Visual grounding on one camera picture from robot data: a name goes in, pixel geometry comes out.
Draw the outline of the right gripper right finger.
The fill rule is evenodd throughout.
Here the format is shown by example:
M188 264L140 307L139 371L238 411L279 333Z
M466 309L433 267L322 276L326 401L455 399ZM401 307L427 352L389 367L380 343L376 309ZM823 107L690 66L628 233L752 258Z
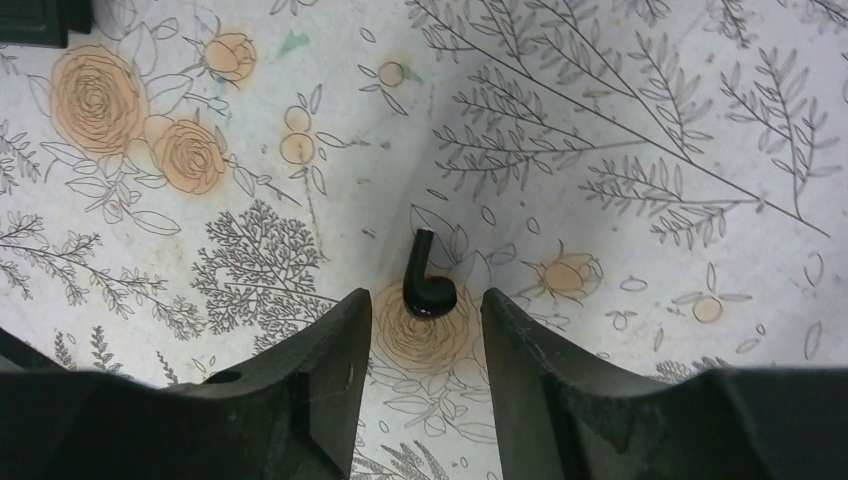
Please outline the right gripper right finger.
M507 479L843 479L843 368L720 368L671 385L538 323L497 289L481 320Z

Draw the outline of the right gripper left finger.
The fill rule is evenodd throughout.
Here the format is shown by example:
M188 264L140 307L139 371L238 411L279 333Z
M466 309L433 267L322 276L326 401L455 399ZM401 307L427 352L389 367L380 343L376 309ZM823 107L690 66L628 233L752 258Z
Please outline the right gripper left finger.
M202 383L153 388L70 371L1 336L5 479L346 479L372 303L356 289L314 323Z

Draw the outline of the black earbud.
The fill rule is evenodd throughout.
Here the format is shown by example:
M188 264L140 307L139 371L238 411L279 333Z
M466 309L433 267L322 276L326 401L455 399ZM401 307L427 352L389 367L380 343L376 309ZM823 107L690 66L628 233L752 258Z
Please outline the black earbud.
M402 284L402 299L407 311L414 318L426 321L449 314L458 302L453 280L427 274L434 237L431 230L416 231Z

